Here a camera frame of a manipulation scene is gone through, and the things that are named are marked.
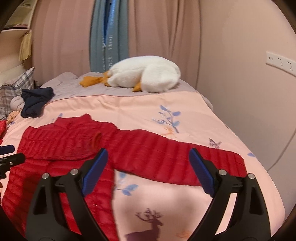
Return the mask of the navy blue crumpled garment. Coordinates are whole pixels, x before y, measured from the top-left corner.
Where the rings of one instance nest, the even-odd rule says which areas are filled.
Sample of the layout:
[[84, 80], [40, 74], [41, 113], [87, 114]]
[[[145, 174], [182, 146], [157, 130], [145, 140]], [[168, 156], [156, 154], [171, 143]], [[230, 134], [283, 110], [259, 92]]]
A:
[[25, 104], [21, 111], [23, 118], [37, 118], [42, 114], [44, 105], [54, 97], [51, 87], [23, 89], [21, 97]]

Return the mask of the plaid pillow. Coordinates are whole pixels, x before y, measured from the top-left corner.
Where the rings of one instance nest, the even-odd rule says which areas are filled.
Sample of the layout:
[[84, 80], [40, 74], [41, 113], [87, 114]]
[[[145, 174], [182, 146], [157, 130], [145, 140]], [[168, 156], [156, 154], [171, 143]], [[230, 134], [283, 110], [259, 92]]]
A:
[[34, 70], [32, 67], [19, 77], [1, 85], [1, 121], [5, 120], [11, 112], [11, 100], [22, 94], [23, 89], [34, 89]]

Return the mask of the white wall socket strip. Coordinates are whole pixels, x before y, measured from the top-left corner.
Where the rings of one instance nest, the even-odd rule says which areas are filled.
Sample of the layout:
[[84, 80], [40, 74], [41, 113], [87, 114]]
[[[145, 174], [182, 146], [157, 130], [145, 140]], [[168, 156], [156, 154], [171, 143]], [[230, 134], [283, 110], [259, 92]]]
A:
[[296, 62], [294, 60], [288, 59], [278, 54], [267, 52], [266, 64], [289, 73], [292, 76], [296, 76]]

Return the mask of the white plush goose toy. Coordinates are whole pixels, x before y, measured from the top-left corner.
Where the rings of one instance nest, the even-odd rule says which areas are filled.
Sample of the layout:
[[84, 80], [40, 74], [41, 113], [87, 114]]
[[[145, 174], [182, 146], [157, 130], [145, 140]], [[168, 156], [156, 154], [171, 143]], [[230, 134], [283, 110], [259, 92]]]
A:
[[181, 78], [177, 64], [160, 56], [138, 56], [119, 61], [100, 77], [85, 76], [82, 87], [103, 83], [131, 88], [133, 92], [160, 93], [174, 88]]

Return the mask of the pink printed duvet cover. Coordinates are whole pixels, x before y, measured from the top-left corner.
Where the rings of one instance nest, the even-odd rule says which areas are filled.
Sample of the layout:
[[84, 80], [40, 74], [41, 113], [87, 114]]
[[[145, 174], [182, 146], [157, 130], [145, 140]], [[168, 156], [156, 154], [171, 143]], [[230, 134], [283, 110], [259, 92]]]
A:
[[20, 233], [41, 176], [65, 175], [101, 148], [108, 151], [108, 165], [86, 202], [110, 240], [151, 230], [143, 215], [147, 209], [163, 223], [159, 240], [190, 236], [211, 202], [189, 162], [191, 148], [232, 175], [256, 176], [272, 233], [285, 218], [280, 194], [262, 164], [196, 92], [53, 101], [39, 118], [18, 116], [4, 144], [27, 158], [11, 169], [2, 191], [2, 207]]

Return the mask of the grey-pink rolled garment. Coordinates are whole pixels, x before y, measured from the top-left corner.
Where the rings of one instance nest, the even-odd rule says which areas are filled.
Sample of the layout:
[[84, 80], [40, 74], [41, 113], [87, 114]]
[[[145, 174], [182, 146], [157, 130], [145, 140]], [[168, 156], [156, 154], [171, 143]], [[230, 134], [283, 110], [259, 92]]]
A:
[[14, 97], [10, 102], [10, 107], [12, 111], [22, 111], [24, 105], [25, 102], [20, 95]]

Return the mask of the small orange printed cloth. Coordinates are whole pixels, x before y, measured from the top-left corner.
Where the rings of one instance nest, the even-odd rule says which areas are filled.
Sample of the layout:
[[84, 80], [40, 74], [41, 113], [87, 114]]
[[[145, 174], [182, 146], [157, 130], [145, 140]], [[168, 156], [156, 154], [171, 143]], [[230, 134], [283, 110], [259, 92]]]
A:
[[7, 119], [6, 119], [6, 124], [10, 125], [19, 114], [20, 114], [20, 111], [14, 110], [14, 111], [10, 112]]

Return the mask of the pink curtain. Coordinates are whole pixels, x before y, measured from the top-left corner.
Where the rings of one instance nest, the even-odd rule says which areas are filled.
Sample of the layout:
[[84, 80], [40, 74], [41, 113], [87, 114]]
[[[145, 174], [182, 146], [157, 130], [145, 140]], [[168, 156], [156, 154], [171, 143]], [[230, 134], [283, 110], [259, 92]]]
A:
[[34, 77], [104, 72], [134, 56], [175, 62], [197, 86], [199, 1], [38, 1], [32, 20]]

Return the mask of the blue-grey lettered towel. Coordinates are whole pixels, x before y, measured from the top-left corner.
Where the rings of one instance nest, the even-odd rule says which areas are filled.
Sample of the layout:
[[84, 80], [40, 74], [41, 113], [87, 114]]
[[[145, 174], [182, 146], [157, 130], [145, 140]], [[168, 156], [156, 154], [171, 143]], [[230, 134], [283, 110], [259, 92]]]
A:
[[101, 73], [129, 57], [128, 1], [95, 1], [89, 53], [90, 70]]

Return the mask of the wooden shelf unit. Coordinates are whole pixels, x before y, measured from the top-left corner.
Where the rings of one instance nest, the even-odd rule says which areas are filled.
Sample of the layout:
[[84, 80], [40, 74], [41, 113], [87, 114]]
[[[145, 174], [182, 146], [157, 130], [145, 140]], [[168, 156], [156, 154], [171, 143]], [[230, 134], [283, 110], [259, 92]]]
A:
[[1, 1], [1, 76], [22, 67], [20, 48], [30, 32], [37, 1]]

